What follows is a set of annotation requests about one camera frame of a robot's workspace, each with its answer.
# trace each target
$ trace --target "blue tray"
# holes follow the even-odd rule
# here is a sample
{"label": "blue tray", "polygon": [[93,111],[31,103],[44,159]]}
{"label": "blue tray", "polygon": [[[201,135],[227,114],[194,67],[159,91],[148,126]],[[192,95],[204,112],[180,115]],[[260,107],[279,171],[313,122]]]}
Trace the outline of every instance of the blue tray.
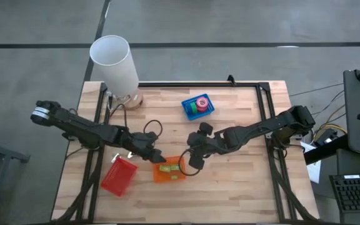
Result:
{"label": "blue tray", "polygon": [[[188,104],[192,103],[192,102],[196,102],[198,98],[200,97],[205,97],[208,101],[208,104],[207,104],[207,109],[205,112],[197,112],[197,114],[193,114],[193,112],[191,111],[190,108],[186,107]],[[213,112],[215,110],[215,107],[213,107],[213,104],[211,102],[211,100],[209,99],[208,95],[207,94],[202,94],[200,96],[196,96],[196,97],[192,97],[191,99],[187,99],[185,101],[182,101],[181,102],[181,105],[183,107],[183,109],[185,110],[186,112],[186,115],[187,115],[187,118],[189,120],[194,120],[194,119],[197,119],[197,118],[200,118],[202,116],[206,116],[206,115],[209,115],[211,112]]]}

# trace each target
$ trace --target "orange plastic tray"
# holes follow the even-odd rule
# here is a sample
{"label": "orange plastic tray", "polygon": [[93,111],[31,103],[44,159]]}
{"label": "orange plastic tray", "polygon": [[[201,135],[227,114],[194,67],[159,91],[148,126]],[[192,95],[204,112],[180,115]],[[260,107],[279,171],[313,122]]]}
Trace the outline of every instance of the orange plastic tray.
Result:
{"label": "orange plastic tray", "polygon": [[[179,162],[180,156],[174,156],[174,157],[166,157],[166,162],[152,164],[152,170],[154,171],[154,182],[155,183],[163,183],[168,181],[179,181],[184,180],[186,176],[182,174],[180,171],[171,171],[171,172],[162,172],[159,170],[160,165],[164,166],[172,166],[177,165]],[[184,158],[181,159],[180,162],[181,169],[184,170]],[[177,179],[172,180],[171,176],[177,176]]]}

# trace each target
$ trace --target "red plastic basket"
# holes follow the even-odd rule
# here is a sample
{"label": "red plastic basket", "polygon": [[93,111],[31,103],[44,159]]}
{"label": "red plastic basket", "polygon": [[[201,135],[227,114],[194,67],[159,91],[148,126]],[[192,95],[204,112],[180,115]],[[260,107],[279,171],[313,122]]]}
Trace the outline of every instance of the red plastic basket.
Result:
{"label": "red plastic basket", "polygon": [[137,166],[116,158],[110,170],[107,172],[101,187],[116,196],[122,196],[136,174]]}

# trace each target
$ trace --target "green tape roll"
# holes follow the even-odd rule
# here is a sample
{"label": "green tape roll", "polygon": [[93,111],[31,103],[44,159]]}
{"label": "green tape roll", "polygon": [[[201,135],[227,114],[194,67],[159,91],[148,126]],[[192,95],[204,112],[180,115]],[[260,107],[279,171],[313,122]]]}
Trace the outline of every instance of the green tape roll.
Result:
{"label": "green tape roll", "polygon": [[192,113],[193,114],[197,114],[198,110],[197,110],[197,105],[195,104],[195,102],[190,103],[191,109],[192,109]]}

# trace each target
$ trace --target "gray concrete floor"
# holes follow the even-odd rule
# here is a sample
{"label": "gray concrete floor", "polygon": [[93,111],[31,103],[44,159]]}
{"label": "gray concrete floor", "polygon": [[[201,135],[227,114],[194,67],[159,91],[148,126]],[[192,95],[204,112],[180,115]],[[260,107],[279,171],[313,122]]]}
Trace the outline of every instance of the gray concrete floor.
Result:
{"label": "gray concrete floor", "polygon": [[[91,43],[103,0],[0,0],[0,44]],[[360,41],[355,0],[112,0],[103,34],[131,43]],[[285,80],[291,102],[316,113],[360,69],[360,47],[133,49],[139,78],[156,80]],[[11,165],[0,194],[0,224],[49,220],[68,142],[61,131],[33,124],[39,99],[75,108],[87,49],[0,49],[0,145],[28,153]],[[100,80],[93,71],[91,80]],[[343,105],[338,99],[317,118]],[[345,118],[336,121],[346,127]],[[333,199],[317,196],[325,221],[337,221]]]}

